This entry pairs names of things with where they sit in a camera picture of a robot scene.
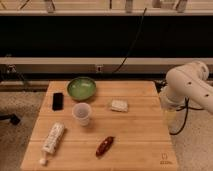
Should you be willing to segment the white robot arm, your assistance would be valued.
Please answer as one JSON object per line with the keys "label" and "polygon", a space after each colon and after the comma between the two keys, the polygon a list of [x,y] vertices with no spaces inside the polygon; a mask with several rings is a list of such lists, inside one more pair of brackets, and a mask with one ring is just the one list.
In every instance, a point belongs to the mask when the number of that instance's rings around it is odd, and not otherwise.
{"label": "white robot arm", "polygon": [[201,61],[193,61],[170,69],[166,74],[167,85],[159,93],[165,122],[170,125],[176,110],[186,98],[213,114],[213,87],[207,83],[209,69]]}

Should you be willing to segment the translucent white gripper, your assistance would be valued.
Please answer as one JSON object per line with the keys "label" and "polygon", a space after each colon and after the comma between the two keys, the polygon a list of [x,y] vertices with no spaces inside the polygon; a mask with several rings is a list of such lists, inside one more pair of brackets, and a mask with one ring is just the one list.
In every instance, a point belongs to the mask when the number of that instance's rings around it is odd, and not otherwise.
{"label": "translucent white gripper", "polygon": [[166,106],[163,106],[162,109],[164,120],[167,123],[167,125],[170,126],[176,117],[176,110],[174,108],[168,108]]}

